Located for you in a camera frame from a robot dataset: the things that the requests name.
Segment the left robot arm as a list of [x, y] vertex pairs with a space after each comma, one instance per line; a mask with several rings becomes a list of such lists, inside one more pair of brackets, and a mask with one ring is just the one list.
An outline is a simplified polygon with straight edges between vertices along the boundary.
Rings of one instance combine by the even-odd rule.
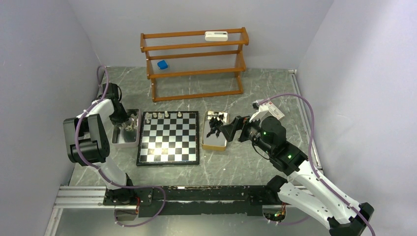
[[72, 163], [93, 169], [105, 182], [107, 197], [128, 205], [134, 202], [136, 190], [132, 181], [113, 161], [104, 122], [115, 128], [134, 131], [135, 111], [127, 112], [121, 103], [117, 84], [103, 85], [103, 93], [82, 114], [63, 121], [66, 151]]

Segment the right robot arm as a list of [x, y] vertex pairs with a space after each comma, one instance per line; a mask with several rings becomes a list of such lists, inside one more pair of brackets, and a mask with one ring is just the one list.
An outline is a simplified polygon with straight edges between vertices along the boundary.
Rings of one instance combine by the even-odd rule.
[[255, 150], [268, 155], [269, 162], [284, 177], [275, 176], [266, 185], [266, 199], [297, 207], [319, 221], [332, 236], [359, 236], [374, 213], [369, 203], [359, 203], [343, 193], [310, 164], [307, 155], [286, 139], [281, 122], [269, 116], [250, 122], [237, 116], [219, 131], [228, 142], [241, 131], [239, 142], [250, 141]]

